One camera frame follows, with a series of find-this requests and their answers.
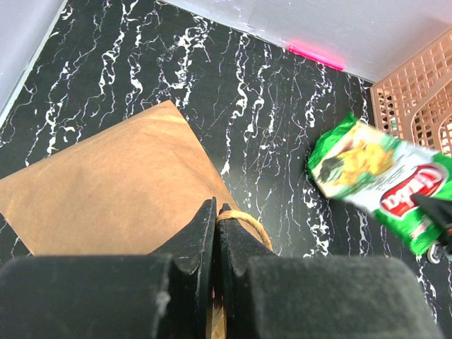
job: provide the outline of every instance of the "paper bag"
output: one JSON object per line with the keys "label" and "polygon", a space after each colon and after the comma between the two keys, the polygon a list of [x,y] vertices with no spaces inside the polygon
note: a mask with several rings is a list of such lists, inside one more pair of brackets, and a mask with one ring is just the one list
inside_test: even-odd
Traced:
{"label": "paper bag", "polygon": [[238,209],[166,101],[2,179],[0,212],[34,255],[148,254],[212,196]]}

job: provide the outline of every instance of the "tan laundry basket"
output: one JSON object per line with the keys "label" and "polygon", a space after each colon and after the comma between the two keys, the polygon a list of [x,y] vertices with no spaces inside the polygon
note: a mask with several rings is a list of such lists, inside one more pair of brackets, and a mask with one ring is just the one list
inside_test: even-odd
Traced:
{"label": "tan laundry basket", "polygon": [[371,87],[376,127],[452,155],[452,28]]}

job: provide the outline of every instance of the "chip bag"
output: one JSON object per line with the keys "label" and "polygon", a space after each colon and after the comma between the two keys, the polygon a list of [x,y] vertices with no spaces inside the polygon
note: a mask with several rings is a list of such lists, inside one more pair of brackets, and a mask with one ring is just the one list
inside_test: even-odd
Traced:
{"label": "chip bag", "polygon": [[308,169],[326,197],[373,215],[416,255],[442,232],[411,199],[452,199],[452,159],[441,153],[393,138],[349,113],[317,141]]}

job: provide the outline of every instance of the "black and white marble countertop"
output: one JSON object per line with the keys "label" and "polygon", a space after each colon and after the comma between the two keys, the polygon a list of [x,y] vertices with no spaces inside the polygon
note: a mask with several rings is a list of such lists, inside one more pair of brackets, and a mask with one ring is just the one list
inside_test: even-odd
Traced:
{"label": "black and white marble countertop", "polygon": [[[451,266],[415,258],[307,178],[316,140],[346,112],[372,123],[369,86],[167,4],[69,0],[0,129],[0,178],[171,99],[277,254],[401,258],[446,331]],[[1,223],[1,262],[27,254]]]}

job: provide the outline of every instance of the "plastic basket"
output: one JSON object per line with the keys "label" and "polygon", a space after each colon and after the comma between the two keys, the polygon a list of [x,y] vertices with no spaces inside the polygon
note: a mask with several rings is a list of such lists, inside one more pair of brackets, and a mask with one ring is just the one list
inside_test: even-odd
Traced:
{"label": "plastic basket", "polygon": [[452,28],[371,87],[375,124],[452,155]]}

